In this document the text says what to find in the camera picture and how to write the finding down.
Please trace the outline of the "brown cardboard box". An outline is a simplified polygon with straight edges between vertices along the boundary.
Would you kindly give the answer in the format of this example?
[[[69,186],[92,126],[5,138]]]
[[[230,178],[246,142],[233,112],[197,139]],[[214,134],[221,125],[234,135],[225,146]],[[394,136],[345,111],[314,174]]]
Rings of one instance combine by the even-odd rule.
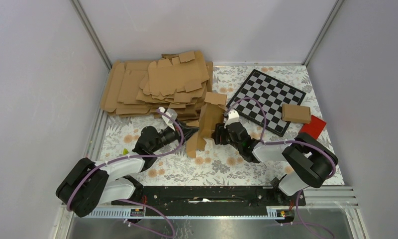
[[[211,139],[211,135],[215,131],[215,125],[223,122],[226,100],[226,94],[206,93],[198,122],[194,121],[191,123],[191,126],[198,126],[199,129],[187,140],[186,153],[189,158],[196,158],[197,150],[205,150],[206,139]]]

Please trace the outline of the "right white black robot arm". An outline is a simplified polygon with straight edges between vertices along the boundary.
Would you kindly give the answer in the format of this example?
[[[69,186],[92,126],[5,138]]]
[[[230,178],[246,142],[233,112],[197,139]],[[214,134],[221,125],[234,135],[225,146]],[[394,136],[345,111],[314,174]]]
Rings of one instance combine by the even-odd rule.
[[[286,161],[293,172],[276,183],[273,197],[276,203],[286,205],[293,195],[306,187],[319,188],[331,178],[338,158],[329,149],[306,132],[293,140],[262,142],[253,139],[240,122],[218,123],[212,133],[217,145],[231,145],[247,162]]]

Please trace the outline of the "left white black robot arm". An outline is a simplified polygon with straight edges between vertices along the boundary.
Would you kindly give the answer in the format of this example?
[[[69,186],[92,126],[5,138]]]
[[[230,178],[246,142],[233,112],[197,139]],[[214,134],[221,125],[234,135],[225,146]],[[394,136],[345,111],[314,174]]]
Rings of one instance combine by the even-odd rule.
[[[87,157],[80,159],[58,186],[55,195],[79,217],[88,215],[98,205],[116,200],[138,204],[142,200],[142,185],[131,175],[149,169],[157,160],[156,151],[174,141],[183,145],[198,130],[199,127],[180,121],[178,126],[168,126],[164,130],[144,127],[128,155],[109,162],[93,162]]]

